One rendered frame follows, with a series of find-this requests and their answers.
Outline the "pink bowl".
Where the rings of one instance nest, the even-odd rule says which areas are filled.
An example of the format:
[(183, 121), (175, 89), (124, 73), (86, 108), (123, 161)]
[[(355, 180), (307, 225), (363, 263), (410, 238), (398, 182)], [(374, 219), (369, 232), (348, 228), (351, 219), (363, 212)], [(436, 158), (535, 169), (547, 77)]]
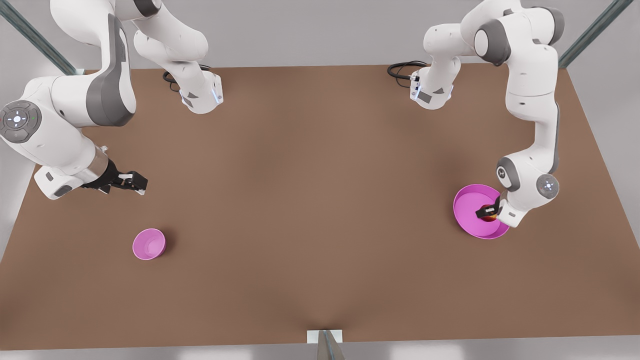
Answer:
[(157, 228), (146, 228), (132, 242), (132, 252), (137, 259), (148, 261), (161, 256), (166, 246), (166, 237), (162, 231)]

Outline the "pink plate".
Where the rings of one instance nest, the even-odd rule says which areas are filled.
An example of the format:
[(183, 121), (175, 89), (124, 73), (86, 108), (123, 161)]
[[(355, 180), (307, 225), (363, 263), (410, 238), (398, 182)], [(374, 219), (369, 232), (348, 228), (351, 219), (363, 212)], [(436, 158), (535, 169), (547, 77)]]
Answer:
[(494, 207), (500, 192), (484, 184), (470, 184), (462, 187), (454, 198), (454, 216), (460, 227), (478, 239), (493, 240), (508, 232), (509, 226), (498, 219), (486, 221), (476, 212), (486, 206)]

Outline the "silver frame post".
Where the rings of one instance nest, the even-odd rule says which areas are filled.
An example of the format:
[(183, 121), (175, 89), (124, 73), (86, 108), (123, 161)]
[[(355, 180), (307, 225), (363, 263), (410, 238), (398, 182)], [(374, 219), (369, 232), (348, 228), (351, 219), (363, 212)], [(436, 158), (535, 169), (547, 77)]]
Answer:
[(343, 343), (342, 329), (307, 330), (307, 344), (317, 345), (317, 360), (346, 360), (340, 344)]
[(634, 0), (612, 0), (594, 19), (586, 30), (565, 50), (558, 59), (558, 68), (566, 69), (578, 56), (598, 38)]
[(75, 68), (8, 0), (0, 0), (0, 16), (27, 39), (50, 63), (64, 75), (84, 75), (85, 70)]

